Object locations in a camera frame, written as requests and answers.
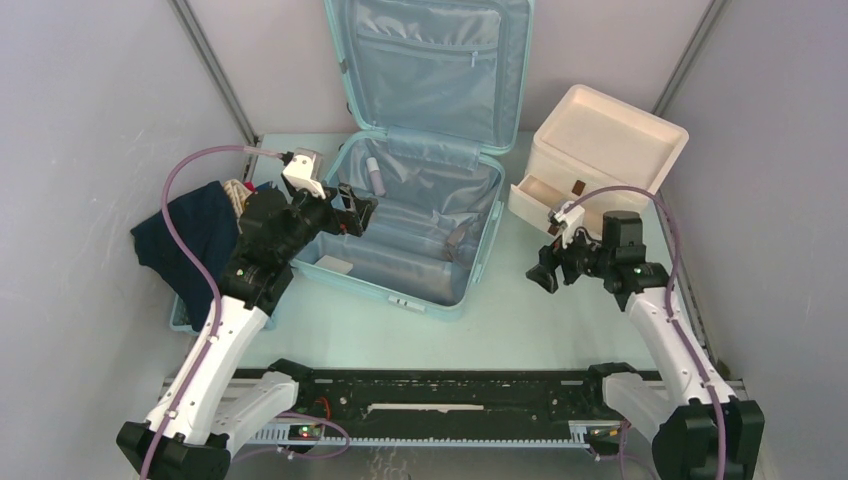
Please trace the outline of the white pink tube bottle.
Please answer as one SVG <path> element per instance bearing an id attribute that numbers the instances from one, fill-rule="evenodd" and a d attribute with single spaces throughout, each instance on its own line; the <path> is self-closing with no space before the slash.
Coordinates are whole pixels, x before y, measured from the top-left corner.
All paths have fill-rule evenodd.
<path id="1" fill-rule="evenodd" d="M 377 159 L 375 157 L 368 157 L 365 164 L 371 181 L 373 193 L 378 197 L 384 197 L 387 191 Z"/>

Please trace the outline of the yellow white striped garment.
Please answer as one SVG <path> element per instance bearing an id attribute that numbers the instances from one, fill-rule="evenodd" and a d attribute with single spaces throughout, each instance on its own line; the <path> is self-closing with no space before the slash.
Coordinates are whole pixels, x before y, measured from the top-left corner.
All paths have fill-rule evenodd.
<path id="1" fill-rule="evenodd" d="M 222 187 L 231 202 L 236 217 L 239 218 L 244 213 L 247 200 L 253 194 L 253 191 L 236 179 L 225 181 Z"/>

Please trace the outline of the cream plastic drawer cabinet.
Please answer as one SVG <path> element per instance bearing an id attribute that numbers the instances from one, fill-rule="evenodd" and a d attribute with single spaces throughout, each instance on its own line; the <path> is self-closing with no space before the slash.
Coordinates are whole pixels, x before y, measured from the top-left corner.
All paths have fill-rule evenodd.
<path id="1" fill-rule="evenodd" d="M 583 224 L 601 229 L 610 210 L 640 213 L 689 140 L 686 129 L 586 85 L 572 86 L 533 137 L 508 209 L 542 232 L 549 214 L 581 199 Z"/>

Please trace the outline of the light blue ribbed suitcase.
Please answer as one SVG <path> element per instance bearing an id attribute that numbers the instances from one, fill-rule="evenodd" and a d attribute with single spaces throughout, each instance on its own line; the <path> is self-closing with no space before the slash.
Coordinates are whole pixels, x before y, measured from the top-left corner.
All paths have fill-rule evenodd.
<path id="1" fill-rule="evenodd" d="M 440 320 L 460 317 L 504 204 L 533 30 L 530 1 L 329 1 L 325 12 L 358 131 L 323 179 L 386 195 L 361 237 L 322 234 L 295 259 L 306 277 Z M 324 255 L 353 264 L 341 275 Z"/>

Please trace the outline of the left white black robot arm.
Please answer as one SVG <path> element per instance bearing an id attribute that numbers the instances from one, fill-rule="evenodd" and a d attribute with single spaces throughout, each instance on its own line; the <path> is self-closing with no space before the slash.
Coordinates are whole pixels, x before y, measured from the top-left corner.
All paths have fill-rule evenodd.
<path id="1" fill-rule="evenodd" d="M 222 479 L 239 450 L 272 418 L 304 416 L 315 388 L 270 372 L 229 407 L 220 406 L 237 366 L 293 279 L 291 263 L 319 234 L 364 234 L 378 206 L 352 187 L 317 193 L 271 188 L 250 195 L 241 234 L 213 293 L 209 315 L 169 389 L 116 443 L 142 479 Z"/>

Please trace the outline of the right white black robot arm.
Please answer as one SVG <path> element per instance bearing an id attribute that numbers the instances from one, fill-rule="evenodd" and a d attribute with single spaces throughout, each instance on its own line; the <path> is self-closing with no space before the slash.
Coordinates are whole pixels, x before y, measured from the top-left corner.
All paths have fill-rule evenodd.
<path id="1" fill-rule="evenodd" d="M 765 418 L 738 397 L 698 346 L 663 265 L 646 258 L 641 216 L 609 211 L 594 238 L 580 207 L 548 215 L 553 241 L 540 248 L 526 276 L 549 293 L 582 277 L 599 279 L 647 346 L 665 391 L 625 367 L 611 367 L 581 392 L 596 418 L 619 413 L 651 443 L 661 479 L 751 479 Z"/>

